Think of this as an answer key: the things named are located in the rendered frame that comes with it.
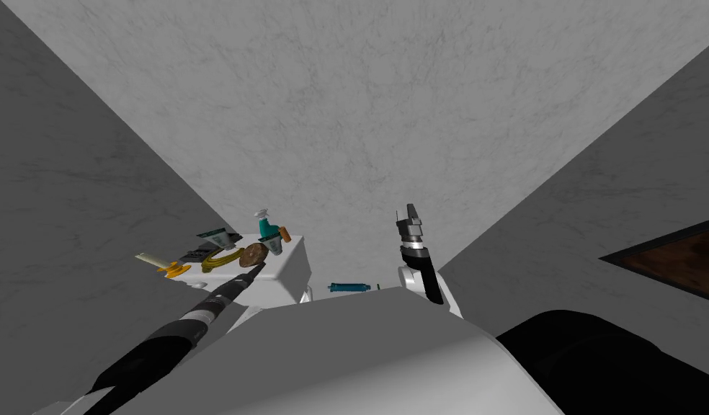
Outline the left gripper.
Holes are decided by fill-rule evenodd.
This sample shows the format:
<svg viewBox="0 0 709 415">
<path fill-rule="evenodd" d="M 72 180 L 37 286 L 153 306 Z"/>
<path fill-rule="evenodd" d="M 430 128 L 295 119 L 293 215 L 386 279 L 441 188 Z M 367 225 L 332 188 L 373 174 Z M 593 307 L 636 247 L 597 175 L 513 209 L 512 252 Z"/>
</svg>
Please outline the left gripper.
<svg viewBox="0 0 709 415">
<path fill-rule="evenodd" d="M 234 278 L 234 283 L 241 286 L 242 288 L 249 287 L 254 282 L 255 278 L 259 275 L 259 273 L 264 269 L 265 266 L 266 266 L 266 263 L 261 262 L 260 264 L 251 268 L 248 272 L 245 272 L 243 274 L 236 276 Z"/>
</svg>

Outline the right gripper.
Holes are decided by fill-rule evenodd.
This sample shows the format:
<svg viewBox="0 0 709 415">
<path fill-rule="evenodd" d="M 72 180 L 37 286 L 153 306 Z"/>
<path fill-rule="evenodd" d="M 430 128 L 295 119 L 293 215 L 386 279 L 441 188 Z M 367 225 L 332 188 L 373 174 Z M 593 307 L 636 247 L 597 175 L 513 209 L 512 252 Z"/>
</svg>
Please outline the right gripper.
<svg viewBox="0 0 709 415">
<path fill-rule="evenodd" d="M 422 236 L 422 221 L 412 203 L 406 205 L 407 216 L 402 210 L 396 211 L 396 226 L 401 244 L 410 249 L 422 249 L 424 247 Z"/>
</svg>

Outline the brown round disc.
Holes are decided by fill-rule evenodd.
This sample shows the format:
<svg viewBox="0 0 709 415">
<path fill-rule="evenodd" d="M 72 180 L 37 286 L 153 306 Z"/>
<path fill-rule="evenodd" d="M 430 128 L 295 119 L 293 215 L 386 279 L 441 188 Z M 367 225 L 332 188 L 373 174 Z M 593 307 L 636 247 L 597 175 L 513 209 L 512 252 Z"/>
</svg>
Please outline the brown round disc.
<svg viewBox="0 0 709 415">
<path fill-rule="evenodd" d="M 242 268 L 255 267 L 267 258 L 269 249 L 263 243 L 253 243 L 244 248 L 238 258 L 238 265 Z"/>
</svg>

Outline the teal spray bottle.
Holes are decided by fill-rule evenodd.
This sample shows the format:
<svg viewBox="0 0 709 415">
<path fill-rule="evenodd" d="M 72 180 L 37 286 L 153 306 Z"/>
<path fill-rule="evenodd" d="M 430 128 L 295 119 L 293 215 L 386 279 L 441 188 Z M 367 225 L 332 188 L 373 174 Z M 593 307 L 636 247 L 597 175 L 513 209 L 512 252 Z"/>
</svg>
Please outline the teal spray bottle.
<svg viewBox="0 0 709 415">
<path fill-rule="evenodd" d="M 279 233 L 279 226 L 271 225 L 268 218 L 268 209 L 264 208 L 255 212 L 254 216 L 259 220 L 259 232 L 262 238 L 268 238 Z"/>
</svg>

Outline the black flat tray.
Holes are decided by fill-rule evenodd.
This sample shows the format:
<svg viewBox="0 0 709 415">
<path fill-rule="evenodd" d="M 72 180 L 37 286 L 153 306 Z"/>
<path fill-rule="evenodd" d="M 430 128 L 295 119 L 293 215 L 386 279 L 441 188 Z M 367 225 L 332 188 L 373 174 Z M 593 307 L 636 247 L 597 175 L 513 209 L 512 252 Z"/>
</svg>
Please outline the black flat tray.
<svg viewBox="0 0 709 415">
<path fill-rule="evenodd" d="M 210 256 L 213 256 L 215 251 L 225 251 L 236 248 L 236 242 L 239 242 L 243 236 L 238 233 L 227 233 L 229 245 L 222 247 L 214 244 L 212 241 L 206 241 L 197 248 L 188 251 L 186 254 L 178 258 L 180 263 L 201 263 Z"/>
</svg>

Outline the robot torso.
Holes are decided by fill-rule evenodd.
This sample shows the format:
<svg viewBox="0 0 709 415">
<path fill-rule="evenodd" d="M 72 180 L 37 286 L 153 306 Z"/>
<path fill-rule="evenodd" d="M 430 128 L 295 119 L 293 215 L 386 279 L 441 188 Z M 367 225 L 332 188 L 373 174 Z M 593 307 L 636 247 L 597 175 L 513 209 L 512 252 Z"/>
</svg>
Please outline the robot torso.
<svg viewBox="0 0 709 415">
<path fill-rule="evenodd" d="M 265 309 L 114 415 L 563 415 L 496 339 L 402 287 Z"/>
</svg>

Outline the dark framed brown picture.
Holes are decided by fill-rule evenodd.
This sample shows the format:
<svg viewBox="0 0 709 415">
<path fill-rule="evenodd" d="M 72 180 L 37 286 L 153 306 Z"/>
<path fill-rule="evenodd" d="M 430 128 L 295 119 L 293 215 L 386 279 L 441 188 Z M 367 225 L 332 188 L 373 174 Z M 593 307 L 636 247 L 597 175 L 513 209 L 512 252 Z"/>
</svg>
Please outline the dark framed brown picture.
<svg viewBox="0 0 709 415">
<path fill-rule="evenodd" d="M 709 300 L 709 220 L 599 259 Z"/>
</svg>

